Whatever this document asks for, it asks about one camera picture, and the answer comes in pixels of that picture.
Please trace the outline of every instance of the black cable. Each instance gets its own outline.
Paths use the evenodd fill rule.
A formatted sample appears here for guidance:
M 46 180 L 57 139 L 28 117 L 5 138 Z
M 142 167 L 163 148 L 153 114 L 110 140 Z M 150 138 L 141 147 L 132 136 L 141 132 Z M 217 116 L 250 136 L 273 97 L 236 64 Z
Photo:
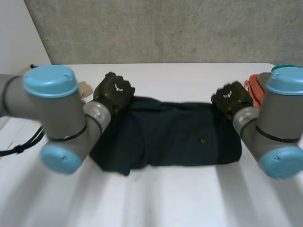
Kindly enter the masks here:
M 40 127 L 36 131 L 36 133 L 32 136 L 32 138 L 30 138 L 26 143 L 24 143 L 22 145 L 15 146 L 11 150 L 0 151 L 0 157 L 7 156 L 7 155 L 12 155 L 12 154 L 15 154 L 15 153 L 17 153 L 17 154 L 22 153 L 24 150 L 29 149 L 32 146 L 36 145 L 38 142 L 40 142 L 40 140 L 43 138 L 44 134 L 45 133 L 44 133 L 42 127 Z

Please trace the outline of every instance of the red cloth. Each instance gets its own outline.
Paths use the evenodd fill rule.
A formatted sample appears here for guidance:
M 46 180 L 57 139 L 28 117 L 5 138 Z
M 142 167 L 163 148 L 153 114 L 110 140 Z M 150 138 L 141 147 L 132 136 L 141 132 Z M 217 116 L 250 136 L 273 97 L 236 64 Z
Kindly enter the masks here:
M 265 93 L 264 93 L 262 86 L 259 84 L 257 78 L 258 78 L 258 74 L 251 75 L 249 80 L 246 80 L 244 82 L 244 87 L 248 88 L 250 96 L 253 99 L 254 107 L 260 109 L 262 106 L 262 103 L 264 101 Z

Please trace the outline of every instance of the concrete wall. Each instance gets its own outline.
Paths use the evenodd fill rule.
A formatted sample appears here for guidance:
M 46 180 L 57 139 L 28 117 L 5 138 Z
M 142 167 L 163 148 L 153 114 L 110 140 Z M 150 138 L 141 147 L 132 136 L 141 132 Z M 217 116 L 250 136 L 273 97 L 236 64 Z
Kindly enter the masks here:
M 25 0 L 55 64 L 303 64 L 302 0 Z

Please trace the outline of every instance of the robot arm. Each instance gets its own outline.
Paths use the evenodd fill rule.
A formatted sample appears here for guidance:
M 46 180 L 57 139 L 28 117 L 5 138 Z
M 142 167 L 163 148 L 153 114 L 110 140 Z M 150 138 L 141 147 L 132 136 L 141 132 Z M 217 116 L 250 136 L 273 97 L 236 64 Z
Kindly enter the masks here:
M 274 67 L 260 111 L 238 82 L 219 89 L 212 102 L 232 119 L 268 176 L 288 178 L 303 169 L 303 150 L 297 145 L 303 132 L 303 68 Z
M 82 165 L 111 116 L 134 95 L 128 81 L 108 73 L 84 106 L 71 69 L 61 65 L 37 67 L 23 77 L 1 75 L 0 117 L 39 120 L 49 141 L 41 150 L 42 162 L 62 174 Z

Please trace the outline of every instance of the black band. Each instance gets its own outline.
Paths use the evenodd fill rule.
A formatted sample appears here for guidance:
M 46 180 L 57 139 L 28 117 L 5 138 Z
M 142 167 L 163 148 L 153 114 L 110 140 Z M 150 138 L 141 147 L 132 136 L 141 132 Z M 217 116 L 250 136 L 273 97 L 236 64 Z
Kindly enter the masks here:
M 11 112 L 10 112 L 9 109 L 8 109 L 8 106 L 7 106 L 6 103 L 5 103 L 5 95 L 6 95 L 6 91 L 7 91 L 8 87 L 9 87 L 9 85 L 11 84 L 11 82 L 13 82 L 13 81 L 14 81 L 15 79 L 17 79 L 18 77 L 20 77 L 20 76 L 15 76 L 15 77 L 10 78 L 10 79 L 6 82 L 5 87 L 4 87 L 4 89 L 3 89 L 2 106 L 3 106 L 4 111 L 5 111 L 8 115 L 10 115 L 10 116 L 13 116 L 13 115 L 11 114 Z
M 281 138 L 281 137 L 272 136 L 272 135 L 269 135 L 266 132 L 262 131 L 258 126 L 256 126 L 256 129 L 262 136 L 265 136 L 266 138 L 268 138 L 270 140 L 274 140 L 274 141 L 278 141 L 278 142 L 282 142 L 282 143 L 297 143 L 300 140 L 300 138 L 285 139 L 285 138 Z
M 101 134 L 103 133 L 103 130 L 102 130 L 102 126 L 99 124 L 99 122 L 93 118 L 92 116 L 88 115 L 88 114 L 85 114 L 85 116 L 89 117 L 90 119 L 92 119 L 100 128 L 100 131 L 101 131 Z
M 62 139 L 53 139 L 53 138 L 49 138 L 49 137 L 48 138 L 52 141 L 57 141 L 57 142 L 72 140 L 72 139 L 77 138 L 78 136 L 82 135 L 85 132 L 86 128 L 87 128 L 87 125 L 85 125 L 84 128 L 80 132 L 78 132 L 77 134 L 74 134 L 72 136 L 68 136 L 68 137 L 65 137 L 65 138 L 62 138 Z

